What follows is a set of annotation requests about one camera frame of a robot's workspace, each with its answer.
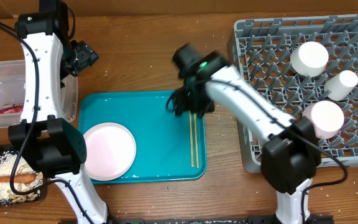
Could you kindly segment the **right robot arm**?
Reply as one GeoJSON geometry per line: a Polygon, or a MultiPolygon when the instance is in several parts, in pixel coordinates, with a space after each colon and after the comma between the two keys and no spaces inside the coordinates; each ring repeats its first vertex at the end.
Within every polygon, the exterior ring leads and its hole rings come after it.
{"type": "Polygon", "coordinates": [[[185,45],[172,60],[184,81],[168,99],[175,115],[189,111],[203,117],[214,111],[214,102],[230,109],[261,143],[260,170],[277,191],[276,222],[306,223],[306,193],[321,162],[312,122],[271,104],[217,52],[202,57],[185,45]]]}

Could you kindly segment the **grey dishwasher rack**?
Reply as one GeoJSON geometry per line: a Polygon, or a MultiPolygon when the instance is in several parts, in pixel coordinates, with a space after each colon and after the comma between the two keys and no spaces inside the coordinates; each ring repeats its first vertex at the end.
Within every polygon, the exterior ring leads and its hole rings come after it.
{"type": "MultiPolygon", "coordinates": [[[[344,70],[358,77],[358,14],[244,19],[234,23],[227,44],[229,59],[245,80],[263,97],[296,118],[316,102],[327,100],[324,84],[344,70]],[[329,60],[323,73],[306,78],[291,66],[290,55],[301,44],[315,41],[325,46],[329,60]]],[[[323,167],[342,161],[358,166],[358,84],[341,101],[344,125],[319,145],[329,157],[323,167]]]]}

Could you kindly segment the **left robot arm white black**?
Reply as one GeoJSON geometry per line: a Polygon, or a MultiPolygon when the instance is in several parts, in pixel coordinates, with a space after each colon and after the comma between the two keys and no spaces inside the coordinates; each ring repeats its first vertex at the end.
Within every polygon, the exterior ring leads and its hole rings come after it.
{"type": "Polygon", "coordinates": [[[19,16],[16,31],[25,54],[25,103],[20,124],[8,129],[9,140],[19,158],[61,189],[78,223],[111,223],[108,206],[85,172],[84,137],[63,111],[63,79],[76,77],[99,58],[85,42],[73,40],[75,22],[68,20],[72,14],[62,4],[19,16]]]}

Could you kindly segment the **pale green saucer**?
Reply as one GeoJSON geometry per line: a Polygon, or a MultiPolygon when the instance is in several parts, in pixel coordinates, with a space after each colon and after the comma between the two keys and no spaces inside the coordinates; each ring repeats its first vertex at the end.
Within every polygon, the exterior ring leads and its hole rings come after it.
{"type": "Polygon", "coordinates": [[[306,77],[316,77],[324,71],[329,60],[328,50],[318,42],[305,42],[290,55],[292,68],[306,77]]]}

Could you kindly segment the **large pink plate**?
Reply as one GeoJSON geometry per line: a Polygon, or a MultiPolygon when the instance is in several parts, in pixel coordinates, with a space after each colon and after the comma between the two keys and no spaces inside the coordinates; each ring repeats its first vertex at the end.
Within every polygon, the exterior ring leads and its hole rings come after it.
{"type": "Polygon", "coordinates": [[[114,180],[125,174],[135,161],[135,139],[121,124],[97,124],[85,132],[84,139],[87,150],[85,169],[94,180],[114,180]]]}

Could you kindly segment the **red ketchup packet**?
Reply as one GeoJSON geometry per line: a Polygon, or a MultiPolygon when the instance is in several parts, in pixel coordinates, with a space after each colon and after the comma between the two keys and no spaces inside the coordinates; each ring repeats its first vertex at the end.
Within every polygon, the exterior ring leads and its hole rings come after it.
{"type": "Polygon", "coordinates": [[[22,110],[23,110],[23,105],[4,105],[0,109],[0,114],[21,113],[22,110]]]}

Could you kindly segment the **small pink plate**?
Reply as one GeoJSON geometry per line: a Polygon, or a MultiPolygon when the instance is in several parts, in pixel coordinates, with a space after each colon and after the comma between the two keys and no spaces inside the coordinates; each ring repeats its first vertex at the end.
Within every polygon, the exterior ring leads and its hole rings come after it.
{"type": "Polygon", "coordinates": [[[319,101],[307,106],[302,117],[307,117],[312,122],[319,139],[334,137],[344,124],[344,113],[331,101],[319,101]]]}

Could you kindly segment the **wooden chopstick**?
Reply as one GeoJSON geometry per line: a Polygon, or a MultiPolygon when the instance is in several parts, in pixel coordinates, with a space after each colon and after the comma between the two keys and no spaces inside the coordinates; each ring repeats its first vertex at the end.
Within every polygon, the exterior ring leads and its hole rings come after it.
{"type": "Polygon", "coordinates": [[[197,128],[197,114],[193,114],[194,131],[195,131],[195,151],[196,151],[196,168],[200,167],[199,151],[198,151],[198,128],[197,128]]]}
{"type": "Polygon", "coordinates": [[[191,150],[191,167],[194,168],[194,149],[193,149],[193,122],[192,114],[189,112],[189,127],[190,127],[190,150],[191,150]]]}

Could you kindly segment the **orange carrot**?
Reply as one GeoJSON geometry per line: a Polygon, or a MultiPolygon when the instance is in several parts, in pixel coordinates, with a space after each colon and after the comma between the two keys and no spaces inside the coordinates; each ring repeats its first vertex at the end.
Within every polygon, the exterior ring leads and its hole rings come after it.
{"type": "MultiPolygon", "coordinates": [[[[15,175],[13,178],[14,183],[18,184],[31,184],[35,180],[34,174],[19,174],[15,175]]],[[[0,182],[10,182],[10,176],[2,176],[0,177],[0,182]]]]}

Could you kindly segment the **white cup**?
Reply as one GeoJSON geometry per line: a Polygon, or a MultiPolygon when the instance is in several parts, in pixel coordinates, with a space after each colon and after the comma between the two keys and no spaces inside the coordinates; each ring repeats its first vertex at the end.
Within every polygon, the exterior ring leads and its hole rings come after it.
{"type": "Polygon", "coordinates": [[[358,84],[356,73],[345,70],[328,80],[324,85],[324,91],[328,91],[328,98],[340,101],[343,100],[358,84]]]}

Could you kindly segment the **rice and peanuts pile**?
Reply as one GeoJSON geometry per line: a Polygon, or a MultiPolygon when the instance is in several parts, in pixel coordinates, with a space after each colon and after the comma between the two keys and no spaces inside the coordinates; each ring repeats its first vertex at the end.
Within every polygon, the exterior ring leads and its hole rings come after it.
{"type": "MultiPolygon", "coordinates": [[[[15,194],[10,186],[9,178],[17,155],[12,151],[0,152],[0,205],[33,202],[39,200],[43,194],[41,190],[27,195],[15,194]]],[[[21,158],[15,173],[14,188],[18,192],[28,192],[43,184],[44,177],[41,172],[34,171],[28,163],[21,158]]]]}

